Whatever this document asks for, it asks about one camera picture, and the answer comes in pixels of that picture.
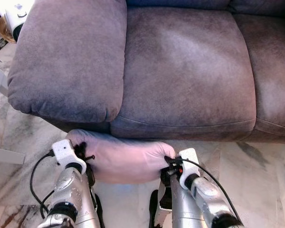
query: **black cable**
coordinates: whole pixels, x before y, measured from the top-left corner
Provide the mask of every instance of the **black cable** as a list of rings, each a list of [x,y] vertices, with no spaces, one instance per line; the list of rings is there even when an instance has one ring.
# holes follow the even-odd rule
[[[51,156],[50,153],[44,155],[42,158],[40,158],[40,159],[38,160],[38,162],[36,163],[36,165],[35,165],[34,168],[33,168],[33,171],[32,171],[31,177],[30,177],[30,182],[29,182],[30,191],[31,191],[33,197],[37,200],[37,202],[38,202],[40,205],[41,205],[42,201],[39,199],[39,197],[38,197],[38,196],[35,194],[35,192],[34,192],[34,189],[33,189],[33,178],[34,178],[34,174],[35,174],[36,168],[38,167],[39,163],[40,163],[43,159],[45,159],[46,157],[49,157],[49,156]],[[48,213],[48,209],[47,209],[47,207],[46,207],[45,205],[43,205],[43,209]]]
[[[209,171],[207,171],[207,170],[206,170],[205,168],[203,168],[201,165],[199,165],[199,164],[197,164],[197,163],[195,163],[195,162],[193,162],[193,161],[191,161],[191,160],[189,160],[189,159],[182,159],[182,158],[166,159],[166,157],[165,157],[165,160],[166,160],[166,162],[168,162],[168,163],[176,163],[175,161],[189,162],[189,163],[192,163],[192,164],[196,165],[196,166],[199,167],[201,170],[203,170],[205,173],[207,173],[207,174],[214,180],[214,182],[218,185],[218,187],[222,190],[223,194],[225,195],[225,197],[226,197],[228,203],[230,204],[230,206],[231,206],[231,208],[232,208],[232,210],[233,210],[235,216],[237,217],[238,221],[239,221],[241,224],[243,224],[241,218],[239,217],[239,215],[238,215],[238,213],[237,213],[237,210],[235,209],[235,207],[234,207],[234,205],[233,205],[231,199],[229,198],[228,194],[226,193],[225,189],[224,189],[223,186],[219,183],[219,181],[218,181],[214,176],[212,176],[212,174],[211,174]]]
[[[43,208],[45,207],[44,203],[47,201],[47,199],[54,193],[54,190],[52,190],[41,202],[40,204],[40,214],[41,214],[41,217],[44,217],[44,214],[43,214]]]

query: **marble floor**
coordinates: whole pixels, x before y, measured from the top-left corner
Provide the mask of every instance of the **marble floor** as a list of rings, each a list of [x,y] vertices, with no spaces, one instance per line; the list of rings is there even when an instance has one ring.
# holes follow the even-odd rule
[[[0,50],[0,68],[7,74],[16,45]],[[35,228],[39,206],[29,191],[36,161],[66,133],[41,118],[14,110],[0,95],[0,148],[25,154],[24,164],[0,163],[0,228]],[[228,143],[167,140],[176,151],[193,147],[226,189],[246,228],[285,228],[285,144]],[[40,198],[59,175],[54,158],[36,171],[34,187]],[[106,228],[147,228],[149,198],[159,180],[135,185],[97,182]],[[171,228],[171,216],[165,228]]]

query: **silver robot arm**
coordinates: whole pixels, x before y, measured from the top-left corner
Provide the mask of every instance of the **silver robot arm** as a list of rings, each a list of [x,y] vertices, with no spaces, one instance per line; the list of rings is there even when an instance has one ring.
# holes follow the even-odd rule
[[[180,152],[182,159],[199,163],[193,148]],[[150,200],[149,228],[162,228],[172,213],[173,228],[243,228],[220,190],[200,177],[197,166],[183,161],[161,172],[161,184]]]
[[[86,163],[77,158],[69,140],[52,146],[63,168],[54,188],[49,213],[38,228],[101,228]]]

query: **backrest cushion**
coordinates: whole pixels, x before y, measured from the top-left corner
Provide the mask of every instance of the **backrest cushion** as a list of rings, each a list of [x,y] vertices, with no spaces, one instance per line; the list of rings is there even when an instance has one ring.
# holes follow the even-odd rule
[[[285,18],[285,0],[231,0],[232,13],[278,16]]]
[[[204,10],[225,10],[230,0],[127,0],[128,6],[171,6]]]

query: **couch cushion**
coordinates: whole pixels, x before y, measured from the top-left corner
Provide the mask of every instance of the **couch cushion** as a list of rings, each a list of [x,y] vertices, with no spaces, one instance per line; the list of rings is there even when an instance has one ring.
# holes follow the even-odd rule
[[[234,15],[247,44],[256,84],[256,127],[285,136],[285,19]]]
[[[253,129],[254,80],[227,11],[128,9],[123,104],[111,133],[236,140]]]
[[[232,13],[285,17],[285,0],[231,0]]]
[[[127,0],[129,6],[172,6],[205,10],[225,10],[230,0]]]
[[[125,1],[36,0],[9,72],[10,104],[55,121],[113,120],[123,99],[126,23]]]

